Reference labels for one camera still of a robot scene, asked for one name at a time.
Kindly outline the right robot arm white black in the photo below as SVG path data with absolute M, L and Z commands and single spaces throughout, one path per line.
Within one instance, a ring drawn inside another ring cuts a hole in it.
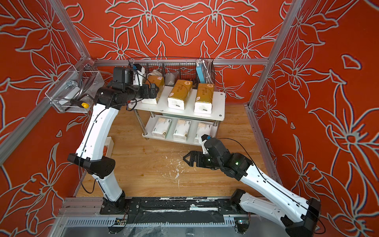
M 241 153 L 231 153 L 220 139 L 202 137 L 201 151 L 190 151 L 183 160 L 191 167 L 220 170 L 226 176 L 253 188 L 260 199 L 237 189 L 230 198 L 233 209 L 257 214 L 284 228 L 290 237 L 312 237 L 320 223 L 320 201 L 305 199 L 265 175 L 255 162 Z

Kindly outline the gold tissue pack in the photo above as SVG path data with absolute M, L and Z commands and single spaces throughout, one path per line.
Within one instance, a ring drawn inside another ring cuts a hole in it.
M 157 105 L 165 87 L 163 76 L 149 75 L 145 84 L 148 85 L 149 97 L 147 99 L 143 99 L 142 103 Z
M 199 84 L 196 92 L 194 112 L 211 114 L 213 107 L 214 84 Z
M 167 98 L 168 107 L 177 110 L 184 110 L 189 100 L 192 88 L 192 81 L 177 80 Z

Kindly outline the white two-tier shelf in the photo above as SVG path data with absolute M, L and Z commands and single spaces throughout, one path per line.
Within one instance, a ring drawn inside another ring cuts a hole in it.
M 134 109 L 134 113 L 143 130 L 142 136 L 146 139 L 157 139 L 199 146 L 199 144 L 195 142 L 195 136 L 197 134 L 198 124 L 202 122 L 210 125 L 210 136 L 216 137 L 220 123 L 225 119 L 225 94 L 214 92 L 211 114 L 196 114 L 194 112 L 196 89 L 191 91 L 188 103 L 184 110 L 173 109 L 168 106 L 167 98 L 171 90 L 172 87 L 165 87 L 156 105 L 144 104 L 142 102 L 131 103 L 128 105 L 129 108 Z M 159 118 L 171 119 L 171 124 L 165 138 L 154 137 L 152 135 L 153 129 Z M 179 119 L 190 121 L 190 128 L 186 140 L 173 138 L 173 133 Z

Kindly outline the white square tray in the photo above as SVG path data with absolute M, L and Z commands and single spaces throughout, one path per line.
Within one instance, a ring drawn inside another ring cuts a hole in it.
M 114 149 L 114 141 L 109 136 L 109 137 L 106 138 L 106 141 L 105 141 L 105 145 L 104 145 L 104 148 L 103 148 L 103 156 L 111 158 L 112 157 L 113 149 Z

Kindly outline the white cloth roll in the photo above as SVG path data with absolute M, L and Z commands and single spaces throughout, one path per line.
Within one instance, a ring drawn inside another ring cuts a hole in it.
M 157 76 L 157 77 L 162 77 L 163 74 L 161 72 L 159 72 L 158 70 L 152 70 L 151 72 L 148 73 L 148 77 L 149 76 Z

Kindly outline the yellow handled tool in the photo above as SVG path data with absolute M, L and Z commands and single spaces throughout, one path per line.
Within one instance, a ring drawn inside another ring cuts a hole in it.
M 75 107 L 75 108 L 81 108 L 81 109 L 88 109 L 89 108 L 89 104 L 87 104 L 86 102 L 80 101 L 80 100 L 71 99 L 70 103 L 71 103 L 71 106 Z

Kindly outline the clear plastic wall bin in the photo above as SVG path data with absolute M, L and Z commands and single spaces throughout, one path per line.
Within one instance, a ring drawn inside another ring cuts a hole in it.
M 45 92 L 45 96 L 58 113 L 87 114 L 94 104 L 97 90 L 103 86 L 104 80 L 100 72 L 77 70 L 70 66 Z M 89 108 L 72 107 L 71 99 L 86 102 Z

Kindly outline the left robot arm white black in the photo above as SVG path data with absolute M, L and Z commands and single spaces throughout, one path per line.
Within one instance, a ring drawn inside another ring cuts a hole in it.
M 68 161 L 86 170 L 98 183 L 103 193 L 101 214 L 121 214 L 126 212 L 127 206 L 125 192 L 114 175 L 115 160 L 103 154 L 112 123 L 123 106 L 155 99 L 159 91 L 148 81 L 145 68 L 134 64 L 115 67 L 113 79 L 96 92 L 89 127 L 77 151 L 69 154 Z

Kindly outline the white cup in basket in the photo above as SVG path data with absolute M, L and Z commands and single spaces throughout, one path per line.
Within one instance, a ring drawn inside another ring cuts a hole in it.
M 168 72 L 164 75 L 165 85 L 166 86 L 173 86 L 176 82 L 176 78 L 178 76 L 177 72 Z

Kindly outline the blue box in basket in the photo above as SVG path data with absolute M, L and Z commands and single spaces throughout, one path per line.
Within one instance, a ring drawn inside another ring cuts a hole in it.
M 196 60 L 196 72 L 201 84 L 206 83 L 206 66 L 203 60 Z

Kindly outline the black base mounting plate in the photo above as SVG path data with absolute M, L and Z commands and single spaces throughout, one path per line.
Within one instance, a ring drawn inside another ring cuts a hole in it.
M 100 214 L 112 215 L 123 214 L 125 211 L 130 215 L 142 212 L 215 212 L 221 215 L 247 215 L 241 207 L 237 206 L 228 197 L 130 197 L 126 198 L 124 205 L 115 207 L 104 200 Z

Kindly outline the white tissue pack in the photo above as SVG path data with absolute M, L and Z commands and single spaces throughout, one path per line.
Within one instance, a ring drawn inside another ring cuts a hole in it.
M 211 129 L 212 129 L 212 125 L 207 124 L 207 123 L 203 123 L 203 122 L 199 122 L 198 126 L 197 126 L 197 129 L 196 129 L 194 143 L 195 144 L 200 144 L 201 143 L 201 137 L 203 135 L 210 135 L 211 134 Z
M 174 129 L 173 139 L 186 141 L 190 130 L 191 121 L 186 119 L 178 119 Z
M 170 128 L 171 123 L 172 119 L 159 117 L 152 130 L 152 136 L 165 139 L 168 134 L 168 130 Z

